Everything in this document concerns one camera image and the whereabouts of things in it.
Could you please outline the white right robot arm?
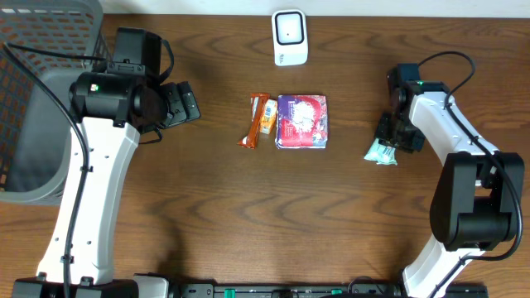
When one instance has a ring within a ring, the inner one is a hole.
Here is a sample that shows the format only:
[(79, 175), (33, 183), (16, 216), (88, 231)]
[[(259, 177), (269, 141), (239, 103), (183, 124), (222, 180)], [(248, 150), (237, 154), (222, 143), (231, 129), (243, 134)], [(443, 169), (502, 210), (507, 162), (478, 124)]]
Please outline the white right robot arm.
[(428, 142), (443, 165), (430, 207), (431, 236), (403, 269), (402, 290), (442, 297), (471, 261), (504, 260), (514, 248), (498, 256), (490, 251), (503, 242), (520, 244), (524, 162), (485, 141), (449, 88), (421, 79), (417, 64), (398, 64), (387, 79), (392, 110), (380, 118), (376, 143), (390, 154), (420, 151)]

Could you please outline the teal snack packet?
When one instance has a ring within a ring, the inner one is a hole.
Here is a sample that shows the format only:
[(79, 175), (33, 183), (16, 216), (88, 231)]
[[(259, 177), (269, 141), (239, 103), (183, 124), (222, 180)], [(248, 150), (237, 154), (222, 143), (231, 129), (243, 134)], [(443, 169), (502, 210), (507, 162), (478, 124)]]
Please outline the teal snack packet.
[(366, 161), (375, 161), (378, 165), (396, 166), (398, 163), (395, 158), (395, 152), (396, 149), (394, 147), (386, 146), (378, 138), (375, 138), (364, 159)]

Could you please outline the small orange yellow packet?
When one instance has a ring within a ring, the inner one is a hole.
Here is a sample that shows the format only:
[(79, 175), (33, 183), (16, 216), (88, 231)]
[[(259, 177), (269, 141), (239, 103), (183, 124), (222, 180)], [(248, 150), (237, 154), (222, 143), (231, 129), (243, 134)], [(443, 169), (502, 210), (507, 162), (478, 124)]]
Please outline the small orange yellow packet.
[(274, 129), (277, 121), (277, 101), (269, 99), (263, 107), (263, 113), (260, 117), (259, 131), (260, 133), (270, 134)]

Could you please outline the orange snack bar wrapper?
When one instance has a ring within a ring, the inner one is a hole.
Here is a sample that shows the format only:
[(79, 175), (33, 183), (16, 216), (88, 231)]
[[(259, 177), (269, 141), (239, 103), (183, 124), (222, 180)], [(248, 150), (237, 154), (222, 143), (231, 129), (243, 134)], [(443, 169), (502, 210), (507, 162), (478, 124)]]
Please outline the orange snack bar wrapper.
[(252, 123), (249, 128), (248, 134), (238, 142), (238, 145), (241, 147), (254, 149), (258, 143), (260, 119), (263, 114), (265, 104), (270, 99), (270, 94), (255, 93), (251, 94), (250, 99)]

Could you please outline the red purple noodle packet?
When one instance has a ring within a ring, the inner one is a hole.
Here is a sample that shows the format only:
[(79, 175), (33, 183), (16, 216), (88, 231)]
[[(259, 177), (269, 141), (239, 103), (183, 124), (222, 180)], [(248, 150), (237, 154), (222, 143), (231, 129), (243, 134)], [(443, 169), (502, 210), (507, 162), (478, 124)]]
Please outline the red purple noodle packet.
[(326, 148), (329, 129), (325, 95), (280, 95), (277, 103), (277, 148)]

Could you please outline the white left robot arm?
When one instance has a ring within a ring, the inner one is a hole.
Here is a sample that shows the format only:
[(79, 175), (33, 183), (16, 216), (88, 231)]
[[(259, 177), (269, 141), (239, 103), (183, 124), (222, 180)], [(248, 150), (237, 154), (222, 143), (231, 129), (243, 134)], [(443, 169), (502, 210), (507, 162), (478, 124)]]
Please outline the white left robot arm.
[(61, 108), (70, 124), (70, 162), (51, 241), (36, 275), (14, 282), (15, 297), (178, 296), (157, 274), (114, 277), (113, 244), (125, 175), (142, 134), (194, 121), (200, 110), (187, 82), (169, 81), (159, 35), (121, 27), (111, 60), (84, 72)]

